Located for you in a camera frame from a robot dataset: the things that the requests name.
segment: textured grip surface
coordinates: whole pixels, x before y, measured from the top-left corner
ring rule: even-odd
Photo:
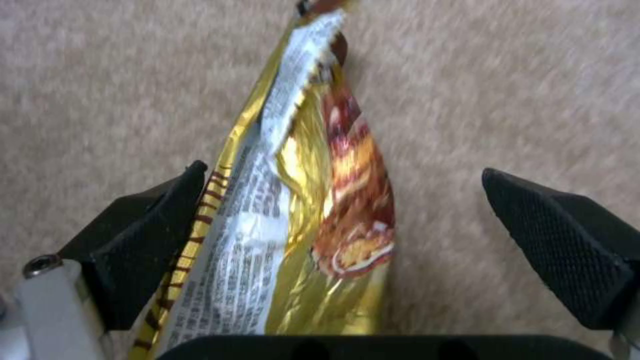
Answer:
[[[121,197],[59,255],[83,266],[107,330],[126,330],[188,239],[207,166],[194,162],[172,181]]]
[[[637,290],[640,234],[587,197],[494,169],[495,214],[544,283],[590,329],[612,329]]]

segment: metal screw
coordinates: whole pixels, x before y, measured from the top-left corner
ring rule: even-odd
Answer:
[[[24,265],[22,274],[25,279],[30,279],[55,269],[58,266],[62,266],[62,259],[57,254],[41,255]]]

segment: chip bag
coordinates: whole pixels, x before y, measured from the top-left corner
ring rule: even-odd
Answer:
[[[302,2],[238,116],[130,358],[211,334],[372,334],[394,248],[382,156],[348,88],[345,0]]]

